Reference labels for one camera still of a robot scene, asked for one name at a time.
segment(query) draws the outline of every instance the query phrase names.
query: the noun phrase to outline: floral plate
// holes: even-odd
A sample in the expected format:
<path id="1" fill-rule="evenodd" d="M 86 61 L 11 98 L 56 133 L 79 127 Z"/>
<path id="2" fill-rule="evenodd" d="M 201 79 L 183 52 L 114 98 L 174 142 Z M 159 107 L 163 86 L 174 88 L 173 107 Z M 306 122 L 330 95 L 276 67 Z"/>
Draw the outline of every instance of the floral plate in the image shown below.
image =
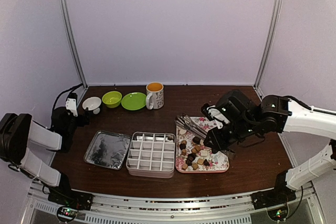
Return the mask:
<path id="1" fill-rule="evenodd" d="M 215 121 L 210 122 L 207 118 L 199 118 L 199 117 L 191 117 L 191 119 L 199 125 L 201 128 L 203 128 L 205 131 L 208 131 L 216 126 Z M 200 155 L 197 155 L 194 162 L 197 162 L 199 158 L 207 159 L 210 163 L 209 166 L 204 165 L 198 165 L 197 170 L 193 170 L 191 166 L 188 166 L 187 170 L 182 170 L 182 166 L 185 163 L 187 156 L 182 156 L 181 150 L 180 150 L 180 143 L 183 140 L 187 141 L 186 150 L 187 155 L 191 153 L 191 149 L 193 148 L 192 140 L 194 135 L 187 131 L 185 134 L 183 133 L 183 129 L 180 127 L 176 127 L 176 162 L 175 167 L 176 169 L 181 173 L 223 173 L 226 172 L 229 169 L 229 159 L 228 157 L 223 154 L 222 152 L 217 152 L 216 154 L 213 154 L 211 152 L 211 149 L 202 145 L 203 141 L 201 141 L 201 150 L 207 151 L 206 157 L 201 157 Z"/>

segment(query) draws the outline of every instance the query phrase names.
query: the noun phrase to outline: green plate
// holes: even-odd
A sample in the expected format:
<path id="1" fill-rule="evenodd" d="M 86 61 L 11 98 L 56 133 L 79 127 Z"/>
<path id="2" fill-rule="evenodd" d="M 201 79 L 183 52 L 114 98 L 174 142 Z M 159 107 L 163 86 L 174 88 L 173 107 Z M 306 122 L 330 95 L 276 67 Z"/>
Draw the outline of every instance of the green plate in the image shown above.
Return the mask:
<path id="1" fill-rule="evenodd" d="M 134 92 L 124 96 L 121 105 L 127 110 L 139 110 L 146 106 L 146 95 Z"/>

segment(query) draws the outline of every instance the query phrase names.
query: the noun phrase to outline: green bowl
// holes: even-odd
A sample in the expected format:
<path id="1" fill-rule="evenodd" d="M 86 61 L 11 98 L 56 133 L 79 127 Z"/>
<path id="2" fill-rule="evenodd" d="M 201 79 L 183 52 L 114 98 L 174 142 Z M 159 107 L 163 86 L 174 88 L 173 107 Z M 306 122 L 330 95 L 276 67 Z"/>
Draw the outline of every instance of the green bowl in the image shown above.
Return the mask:
<path id="1" fill-rule="evenodd" d="M 116 108 L 121 103 L 122 94 L 118 91 L 106 93 L 101 99 L 108 108 Z"/>

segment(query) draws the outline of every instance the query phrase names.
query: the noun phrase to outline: enclosure pole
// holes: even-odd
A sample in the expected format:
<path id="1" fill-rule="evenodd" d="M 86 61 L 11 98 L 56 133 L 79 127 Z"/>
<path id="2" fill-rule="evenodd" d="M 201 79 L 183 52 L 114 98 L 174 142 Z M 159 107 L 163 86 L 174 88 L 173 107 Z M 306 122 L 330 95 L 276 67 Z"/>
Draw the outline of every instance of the enclosure pole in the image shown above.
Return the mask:
<path id="1" fill-rule="evenodd" d="M 257 78 L 256 78 L 256 82 L 254 84 L 254 87 L 255 87 L 256 90 L 259 89 L 262 76 L 264 75 L 264 72 L 265 72 L 265 66 L 266 66 L 266 63 L 267 63 L 267 60 L 268 60 L 268 57 L 269 57 L 269 54 L 270 54 L 271 46 L 272 46 L 272 43 L 273 43 L 273 40 L 274 40 L 274 35 L 275 35 L 275 30 L 276 30 L 279 14 L 280 14 L 281 5 L 282 5 L 282 0 L 274 0 L 271 22 L 270 22 L 270 25 L 269 25 L 267 40 L 266 40 L 266 44 L 265 44 L 265 47 L 264 47 L 264 52 L 263 52 L 263 55 L 262 55 L 263 57 L 261 59 L 261 63 L 260 63 L 258 75 L 257 75 Z"/>
<path id="2" fill-rule="evenodd" d="M 84 73 L 83 73 L 83 69 L 82 69 L 82 66 L 80 64 L 80 60 L 79 60 L 79 57 L 78 57 L 77 47 L 76 47 L 76 43 L 75 43 L 75 39 L 74 39 L 74 34 L 72 32 L 70 18 L 69 18 L 67 0 L 60 0 L 60 6 L 61 6 L 61 11 L 62 11 L 63 20 L 64 20 L 64 24 L 65 24 L 66 34 L 67 34 L 67 38 L 68 38 L 68 42 L 69 42 L 69 46 L 70 46 L 70 50 L 71 50 L 71 55 L 72 55 L 72 58 L 73 58 L 74 63 L 75 63 L 75 68 L 76 68 L 76 71 L 77 71 L 77 74 L 79 76 L 79 79 L 80 79 L 81 83 L 83 84 L 84 88 L 86 89 L 88 87 L 88 85 L 86 83 Z"/>

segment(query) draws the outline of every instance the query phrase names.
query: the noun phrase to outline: white bowl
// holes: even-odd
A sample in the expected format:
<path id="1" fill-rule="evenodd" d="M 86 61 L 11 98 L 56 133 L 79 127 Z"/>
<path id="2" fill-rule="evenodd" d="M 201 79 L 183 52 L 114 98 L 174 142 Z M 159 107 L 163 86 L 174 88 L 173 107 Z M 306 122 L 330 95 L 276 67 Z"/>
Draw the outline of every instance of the white bowl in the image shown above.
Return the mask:
<path id="1" fill-rule="evenodd" d="M 83 101 L 82 107 L 85 110 L 88 108 L 89 112 L 97 115 L 101 111 L 101 99 L 99 97 L 90 97 Z"/>

